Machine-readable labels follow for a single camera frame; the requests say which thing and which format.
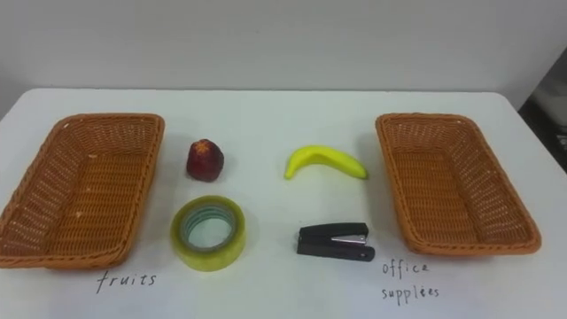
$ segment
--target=black object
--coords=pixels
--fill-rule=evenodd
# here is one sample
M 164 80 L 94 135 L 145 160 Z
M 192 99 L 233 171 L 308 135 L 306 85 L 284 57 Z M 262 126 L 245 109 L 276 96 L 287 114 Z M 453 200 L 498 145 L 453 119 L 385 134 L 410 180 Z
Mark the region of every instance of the black object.
M 364 222 L 341 222 L 303 227 L 298 253 L 350 261 L 372 261 L 374 248 L 366 246 L 369 228 Z
M 557 124 L 541 110 L 541 107 L 535 101 L 528 100 L 525 102 L 519 113 L 525 124 L 532 129 L 533 134 L 538 137 L 563 171 L 567 173 L 567 149 L 561 143 L 562 136 L 566 135 L 565 131 L 558 128 Z

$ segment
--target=white wall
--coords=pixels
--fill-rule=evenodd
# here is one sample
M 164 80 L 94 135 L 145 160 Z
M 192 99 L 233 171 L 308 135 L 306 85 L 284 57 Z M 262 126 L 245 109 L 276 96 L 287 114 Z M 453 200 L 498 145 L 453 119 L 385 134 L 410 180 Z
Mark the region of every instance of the white wall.
M 37 86 L 495 90 L 520 106 L 565 0 L 2 0 L 0 111 Z

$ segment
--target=tape roll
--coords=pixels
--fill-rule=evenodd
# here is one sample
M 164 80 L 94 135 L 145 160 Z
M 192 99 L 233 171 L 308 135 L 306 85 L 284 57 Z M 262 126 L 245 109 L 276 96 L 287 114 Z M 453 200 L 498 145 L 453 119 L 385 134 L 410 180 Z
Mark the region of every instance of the tape roll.
M 198 247 L 189 235 L 199 223 L 209 219 L 224 220 L 229 235 L 218 245 Z M 171 242 L 179 258 L 189 267 L 200 271 L 215 271 L 234 262 L 245 247 L 245 216 L 240 207 L 222 196 L 196 198 L 183 206 L 171 223 Z

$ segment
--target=basket rim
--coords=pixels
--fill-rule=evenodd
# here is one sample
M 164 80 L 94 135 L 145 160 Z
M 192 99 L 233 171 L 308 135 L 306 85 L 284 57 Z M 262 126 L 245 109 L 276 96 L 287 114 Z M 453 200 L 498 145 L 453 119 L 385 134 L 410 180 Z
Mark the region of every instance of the basket rim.
M 497 174 L 499 175 L 501 181 L 504 184 L 506 191 L 512 198 L 514 204 L 518 207 L 520 214 L 524 218 L 527 224 L 527 229 L 530 235 L 530 239 L 524 242 L 518 242 L 515 244 L 487 244 L 487 243 L 476 243 L 476 244 L 442 244 L 442 243 L 432 243 L 425 240 L 419 232 L 416 230 L 415 226 L 411 222 L 411 218 L 408 215 L 408 202 L 406 201 L 406 196 L 401 190 L 400 177 L 398 175 L 398 169 L 396 168 L 396 161 L 393 159 L 391 152 L 391 144 L 389 136 L 386 135 L 384 131 L 384 124 L 391 120 L 431 120 L 431 121 L 462 121 L 465 125 L 472 128 L 475 138 L 479 141 L 482 151 L 488 156 L 491 164 L 494 166 Z M 395 209 L 398 216 L 398 224 L 401 227 L 402 235 L 409 245 L 411 250 L 421 253 L 434 253 L 434 254 L 446 254 L 446 255 L 464 255 L 464 254 L 514 254 L 514 253 L 534 253 L 541 247 L 541 234 L 535 221 L 528 213 L 524 206 L 524 203 L 519 198 L 516 190 L 514 189 L 512 183 L 508 179 L 506 172 L 502 169 L 499 161 L 494 155 L 492 149 L 485 140 L 482 132 L 478 125 L 470 118 L 457 114 L 446 114 L 446 113 L 388 113 L 377 117 L 376 130 L 380 141 L 380 146 L 384 156 L 384 161 L 386 164 L 386 171 L 390 179 L 390 184 L 393 190 L 394 201 L 398 203 L 400 209 Z
M 159 147 L 161 145 L 165 131 L 165 121 L 161 116 L 154 113 L 78 113 L 75 115 L 67 116 L 59 120 L 53 126 L 50 133 L 47 135 L 46 139 L 40 146 L 39 151 L 35 155 L 32 163 L 27 168 L 26 173 L 23 175 L 16 190 L 13 192 L 8 204 L 4 208 L 3 213 L 0 216 L 0 237 L 7 229 L 7 225 L 15 214 L 15 208 L 21 202 L 23 194 L 30 187 L 34 175 L 43 164 L 44 157 L 49 153 L 55 137 L 62 129 L 65 129 L 66 124 L 71 121 L 81 121 L 83 119 L 107 118 L 141 118 L 155 121 L 156 128 L 152 140 L 151 149 L 148 151 L 148 156 L 144 163 L 146 167 L 155 167 L 158 158 Z M 122 259 L 126 257 L 126 254 L 133 244 L 134 236 L 138 228 L 137 226 L 141 219 L 141 214 L 143 213 L 142 210 L 144 209 L 144 201 L 151 186 L 152 174 L 153 172 L 151 168 L 145 169 L 143 171 L 143 176 L 142 178 L 140 178 L 140 181 L 136 186 L 136 198 L 132 201 L 132 207 L 129 211 L 129 220 L 125 222 L 125 227 L 127 227 L 127 229 L 122 233 L 122 240 L 118 244 L 116 244 L 116 246 L 95 253 L 75 255 L 38 254 L 20 257 L 16 255 L 3 255 L 0 253 L 0 268 L 90 268 L 80 266 L 61 267 L 61 262 L 77 260 L 100 261 L 97 262 L 97 264 L 100 264 L 103 267 L 107 267 L 113 266 L 115 263 L 123 261 Z

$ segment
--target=banana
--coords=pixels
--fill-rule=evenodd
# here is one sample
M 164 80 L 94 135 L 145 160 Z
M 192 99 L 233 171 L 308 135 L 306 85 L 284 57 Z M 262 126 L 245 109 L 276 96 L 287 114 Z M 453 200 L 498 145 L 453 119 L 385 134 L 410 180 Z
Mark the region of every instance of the banana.
M 366 168 L 354 157 L 329 146 L 309 145 L 297 149 L 287 163 L 285 179 L 291 179 L 300 168 L 311 164 L 334 167 L 352 177 L 365 179 Z

